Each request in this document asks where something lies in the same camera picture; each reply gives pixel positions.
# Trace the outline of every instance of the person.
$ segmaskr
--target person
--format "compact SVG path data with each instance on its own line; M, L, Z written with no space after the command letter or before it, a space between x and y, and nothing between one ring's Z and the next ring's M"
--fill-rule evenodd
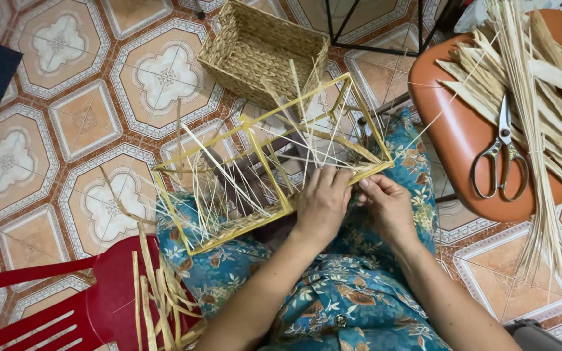
M274 254L239 237L188 257L158 215L160 247L208 319L195 350L520 350L434 258L425 148L399 148L417 136L409 117L387 131L395 166L354 196L350 171L313 172ZM197 218L192 196L179 196L177 210Z

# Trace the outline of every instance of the floral clothing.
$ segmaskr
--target floral clothing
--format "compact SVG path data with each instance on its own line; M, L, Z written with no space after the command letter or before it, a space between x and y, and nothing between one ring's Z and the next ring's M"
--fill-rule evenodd
M411 191L418 236L434 253L430 164L421 140L405 150L416 136L405 108L386 132L395 166L385 175ZM197 218L192 196L177 195L184 200L177 210ZM270 343L260 351L449 349L412 298L391 250L371 230L367 211L355 204L352 199L327 253L318 255L288 294L272 324ZM160 247L206 318L270 257L270 251L248 235L189 257L171 219L159 212L157 217Z

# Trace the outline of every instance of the tiled floor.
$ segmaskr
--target tiled floor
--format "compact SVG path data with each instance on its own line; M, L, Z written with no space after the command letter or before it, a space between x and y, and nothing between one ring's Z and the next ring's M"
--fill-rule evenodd
M327 27L323 1L246 2L309 28ZM348 3L331 1L334 28ZM425 34L444 3L425 4ZM135 223L113 207L100 165L129 211L152 218L149 168L177 150L178 98L182 123L199 138L231 128L240 113L265 112L224 90L195 59L217 28L221 4L201 0L208 19L198 20L192 0L0 0L0 43L24 53L0 106L0 271L89 257L134 234ZM416 7L416 0L387 6L364 0L340 41L416 50ZM377 107L407 90L412 64L412 58L334 49L323 80L350 71ZM332 87L309 108L321 109L337 94ZM267 121L261 128L265 137L282 125ZM452 194L424 140L435 194ZM233 156L246 142L215 149ZM191 148L192 139L185 135L181 144ZM301 170L289 176L300 177ZM557 211L562 230L562 205ZM480 219L458 201L440 204L439 212L438 258L453 279L500 322L535 318L562 339L562 277L549 276L544 264L532 285L515 277L529 224ZM92 275L79 272L1 288L0 328L91 284Z

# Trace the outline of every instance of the hand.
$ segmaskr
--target hand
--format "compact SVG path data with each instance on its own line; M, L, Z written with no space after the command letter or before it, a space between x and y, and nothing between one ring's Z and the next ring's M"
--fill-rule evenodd
M318 253L333 240L346 214L353 172L326 165L316 168L301 191L298 220L291 235L311 245Z
M362 192L357 206L372 212L377 232L394 251L402 245L420 242L413 221L411 193L407 188L382 174L359 182Z

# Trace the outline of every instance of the woven basket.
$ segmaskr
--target woven basket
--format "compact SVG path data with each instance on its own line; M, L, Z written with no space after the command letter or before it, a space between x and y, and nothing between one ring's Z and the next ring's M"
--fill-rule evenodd
M297 98L290 69L294 60L301 93L314 90L327 65L328 37L282 20L238 0L227 0L221 30L207 37L197 60L216 82L266 109L277 103L261 78L288 100Z

